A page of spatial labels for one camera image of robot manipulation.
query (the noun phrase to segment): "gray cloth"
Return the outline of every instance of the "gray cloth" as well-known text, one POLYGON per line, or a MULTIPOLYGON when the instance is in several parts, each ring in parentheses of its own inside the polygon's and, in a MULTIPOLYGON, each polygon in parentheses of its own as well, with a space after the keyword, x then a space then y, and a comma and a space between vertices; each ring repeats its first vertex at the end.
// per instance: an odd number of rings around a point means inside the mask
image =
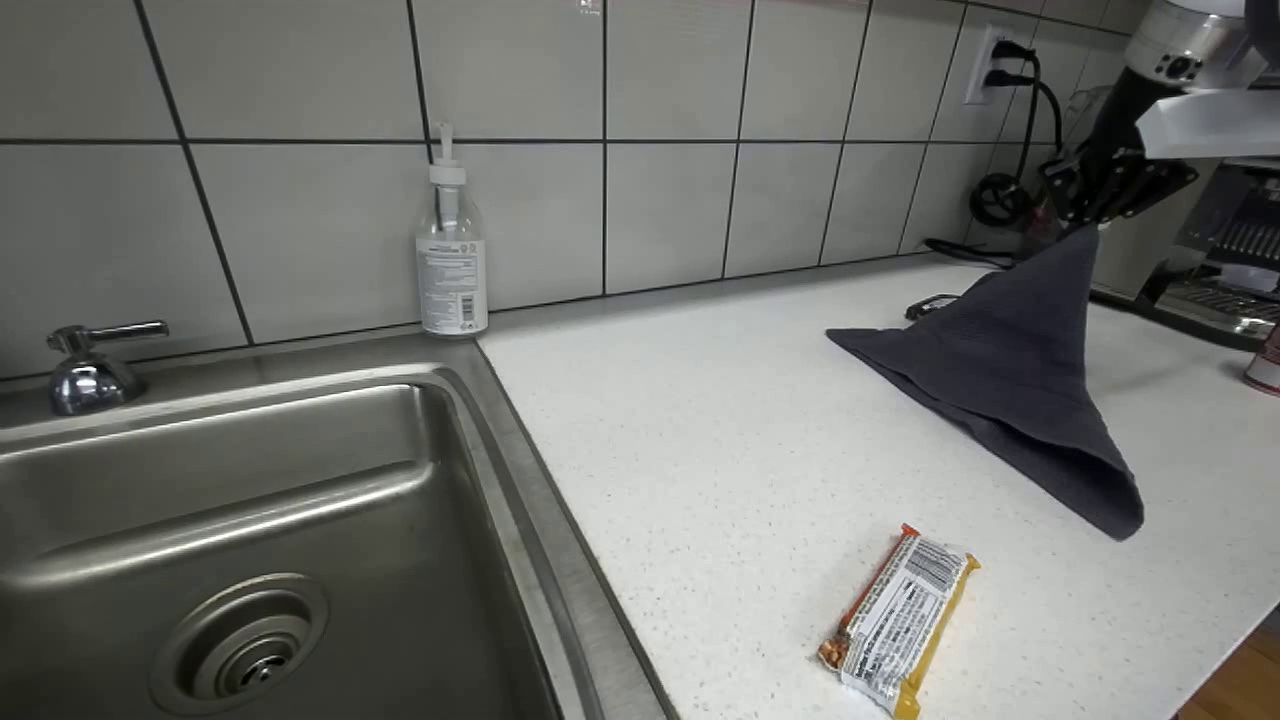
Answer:
POLYGON ((1123 539, 1146 524, 1146 501, 1083 389, 1091 256, 1098 233, 1075 233, 903 331, 830 334, 1123 539))

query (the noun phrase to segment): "wall outlet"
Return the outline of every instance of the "wall outlet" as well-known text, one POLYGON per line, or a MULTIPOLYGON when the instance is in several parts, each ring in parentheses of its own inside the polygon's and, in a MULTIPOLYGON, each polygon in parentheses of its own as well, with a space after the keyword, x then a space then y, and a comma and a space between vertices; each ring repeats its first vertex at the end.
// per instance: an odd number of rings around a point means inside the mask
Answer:
POLYGON ((992 49, 998 49, 999 38, 1011 38, 1011 30, 1009 30, 1009 27, 998 27, 998 23, 989 23, 984 35, 977 38, 974 70, 970 70, 970 87, 965 87, 965 103, 984 103, 984 98, 992 98, 992 93, 984 87, 984 78, 989 78, 989 70, 998 67, 992 49))

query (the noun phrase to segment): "sink basin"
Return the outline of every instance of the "sink basin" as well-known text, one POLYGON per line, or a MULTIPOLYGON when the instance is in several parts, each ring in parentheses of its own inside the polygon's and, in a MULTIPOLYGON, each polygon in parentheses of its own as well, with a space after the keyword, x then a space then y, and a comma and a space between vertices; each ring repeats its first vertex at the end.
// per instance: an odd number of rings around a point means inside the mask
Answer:
POLYGON ((0 715, 597 715, 573 654, 447 366, 0 431, 0 715))

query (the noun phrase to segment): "drain strainer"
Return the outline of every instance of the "drain strainer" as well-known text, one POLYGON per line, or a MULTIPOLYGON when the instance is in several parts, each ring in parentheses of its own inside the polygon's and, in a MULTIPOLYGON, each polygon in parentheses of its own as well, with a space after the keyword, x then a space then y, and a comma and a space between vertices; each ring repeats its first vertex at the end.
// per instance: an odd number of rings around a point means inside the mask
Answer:
POLYGON ((191 609, 157 665, 157 703, 219 712, 290 674, 324 633, 324 594, 307 575, 273 570, 191 609))

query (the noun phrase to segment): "faucet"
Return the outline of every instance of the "faucet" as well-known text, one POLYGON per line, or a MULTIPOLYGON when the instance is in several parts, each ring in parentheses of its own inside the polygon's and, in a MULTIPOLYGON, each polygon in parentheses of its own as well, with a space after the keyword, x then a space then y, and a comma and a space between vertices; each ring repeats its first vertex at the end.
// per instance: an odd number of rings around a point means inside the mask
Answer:
POLYGON ((130 405, 131 397, 147 390, 147 383, 117 354, 96 350, 101 338, 124 334, 159 334, 170 331, 163 320, 137 320, 117 326, 84 326, 66 325, 47 334, 47 348, 66 350, 54 373, 47 405, 58 414, 84 414, 101 406, 130 405))

